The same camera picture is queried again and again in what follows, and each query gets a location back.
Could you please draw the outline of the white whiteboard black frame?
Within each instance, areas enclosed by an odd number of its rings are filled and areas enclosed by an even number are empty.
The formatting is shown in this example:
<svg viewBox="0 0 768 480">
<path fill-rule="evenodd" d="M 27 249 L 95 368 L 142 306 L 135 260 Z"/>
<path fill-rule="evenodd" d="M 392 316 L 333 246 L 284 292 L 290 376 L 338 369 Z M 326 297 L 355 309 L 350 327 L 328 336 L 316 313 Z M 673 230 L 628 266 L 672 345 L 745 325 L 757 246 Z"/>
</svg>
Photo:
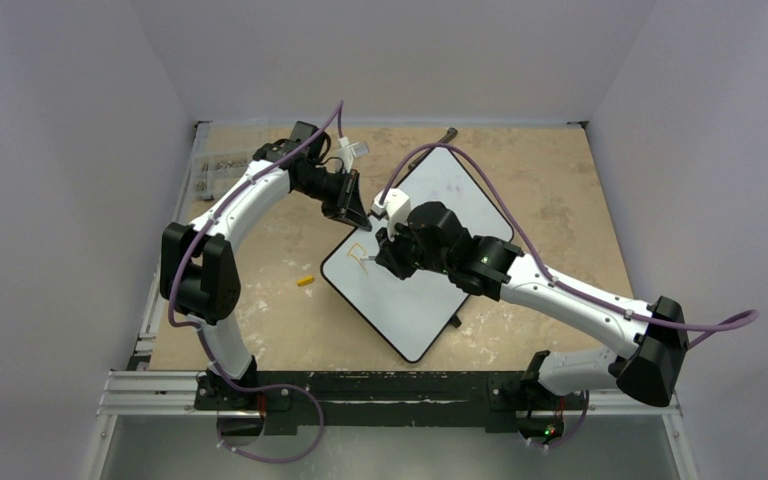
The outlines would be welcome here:
<svg viewBox="0 0 768 480">
<path fill-rule="evenodd" d="M 432 150 L 393 188 L 404 192 L 413 208 L 429 201 L 442 203 L 473 236 L 504 241 L 514 237 L 513 227 L 492 195 L 484 192 L 447 149 Z M 369 231 L 352 230 L 325 257 L 320 265 L 321 276 L 399 357 L 417 363 L 468 295 L 445 273 L 422 269 L 421 261 L 392 270 L 376 263 L 377 233 L 385 230 L 387 223 L 373 214 L 368 220 Z"/>
</svg>

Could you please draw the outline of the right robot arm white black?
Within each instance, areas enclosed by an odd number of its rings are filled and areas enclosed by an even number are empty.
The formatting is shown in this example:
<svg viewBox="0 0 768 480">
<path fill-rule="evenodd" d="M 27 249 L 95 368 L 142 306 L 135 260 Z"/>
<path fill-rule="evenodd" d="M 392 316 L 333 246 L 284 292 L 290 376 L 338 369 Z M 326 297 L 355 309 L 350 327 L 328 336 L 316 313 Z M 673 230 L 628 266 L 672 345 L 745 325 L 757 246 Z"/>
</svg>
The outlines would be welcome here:
<svg viewBox="0 0 768 480">
<path fill-rule="evenodd" d="M 374 202 L 384 225 L 376 264 L 406 280 L 417 271 L 445 276 L 472 296 L 526 307 L 598 340 L 601 348 L 541 352 L 521 381 L 524 399 L 544 407 L 579 390 L 617 387 L 630 398 L 667 406 L 689 348 L 681 305 L 624 298 L 539 265 L 511 242 L 473 235 L 439 201 Z"/>
</svg>

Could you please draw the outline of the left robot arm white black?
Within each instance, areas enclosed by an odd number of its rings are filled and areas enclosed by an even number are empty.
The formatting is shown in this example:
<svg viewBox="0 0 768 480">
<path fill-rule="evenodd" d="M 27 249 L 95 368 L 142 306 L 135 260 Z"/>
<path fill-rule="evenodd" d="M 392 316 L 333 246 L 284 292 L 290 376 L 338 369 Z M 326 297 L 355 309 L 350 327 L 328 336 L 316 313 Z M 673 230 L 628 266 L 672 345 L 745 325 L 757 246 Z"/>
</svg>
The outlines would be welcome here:
<svg viewBox="0 0 768 480">
<path fill-rule="evenodd" d="M 208 356 L 200 386 L 232 408 L 258 395 L 257 366 L 234 310 L 242 284 L 236 251 L 262 217 L 298 192 L 319 202 L 329 220 L 370 230 L 354 161 L 363 142 L 332 139 L 324 129 L 297 122 L 288 137 L 254 151 L 240 180 L 208 211 L 187 224 L 172 222 L 161 238 L 159 293 L 173 327 L 192 327 Z"/>
</svg>

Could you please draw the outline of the yellow marker cap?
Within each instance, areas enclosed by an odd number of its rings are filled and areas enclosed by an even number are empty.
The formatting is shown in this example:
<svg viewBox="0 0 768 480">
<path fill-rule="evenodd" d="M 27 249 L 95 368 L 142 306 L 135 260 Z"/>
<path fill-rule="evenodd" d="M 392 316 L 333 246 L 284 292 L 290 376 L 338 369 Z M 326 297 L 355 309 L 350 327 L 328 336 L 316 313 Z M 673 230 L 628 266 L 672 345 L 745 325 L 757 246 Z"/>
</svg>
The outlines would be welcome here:
<svg viewBox="0 0 768 480">
<path fill-rule="evenodd" d="M 299 279 L 299 280 L 296 282 L 296 284 L 297 284 L 299 287 L 303 287 L 303 286 L 307 286 L 307 285 L 310 285 L 310 284 L 312 284 L 314 281 L 315 281 L 315 277 L 314 277 L 313 275 L 308 275 L 308 276 L 305 276 L 305 277 L 302 277 L 302 278 L 300 278 L 300 279 Z"/>
</svg>

